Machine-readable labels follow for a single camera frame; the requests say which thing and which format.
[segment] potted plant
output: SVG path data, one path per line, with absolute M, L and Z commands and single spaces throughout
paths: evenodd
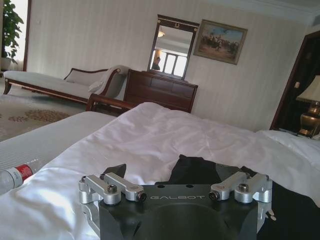
M 1 69 L 8 70 L 11 61 L 15 64 L 14 57 L 19 47 L 15 38 L 19 38 L 21 33 L 19 23 L 23 24 L 24 21 L 14 11 L 16 6 L 11 3 L 11 0 L 3 1 L 3 25 L 2 25 L 2 48 L 1 48 Z

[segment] red bottle label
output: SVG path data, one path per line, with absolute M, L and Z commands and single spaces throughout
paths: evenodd
M 22 164 L 20 166 L 15 167 L 21 174 L 22 181 L 26 180 L 28 177 L 32 175 L 32 170 L 26 164 Z

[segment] green leaves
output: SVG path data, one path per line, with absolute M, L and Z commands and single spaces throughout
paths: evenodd
M 3 25 L 2 25 L 2 48 L 1 56 L 3 58 L 10 57 L 12 62 L 17 63 L 14 57 L 19 47 L 15 38 L 19 38 L 22 31 L 18 24 L 23 24 L 24 21 L 15 13 L 16 6 L 11 3 L 11 0 L 4 0 L 3 5 Z M 11 51 L 6 51 L 5 47 L 10 47 Z

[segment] brass lamp base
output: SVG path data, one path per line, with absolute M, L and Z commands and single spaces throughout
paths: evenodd
M 312 138 L 320 132 L 320 102 L 314 102 L 310 105 L 308 112 L 300 117 L 301 129 L 300 135 Z

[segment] gold picture frame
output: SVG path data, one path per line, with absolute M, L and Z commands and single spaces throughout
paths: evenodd
M 202 20 L 193 54 L 237 65 L 248 30 Z

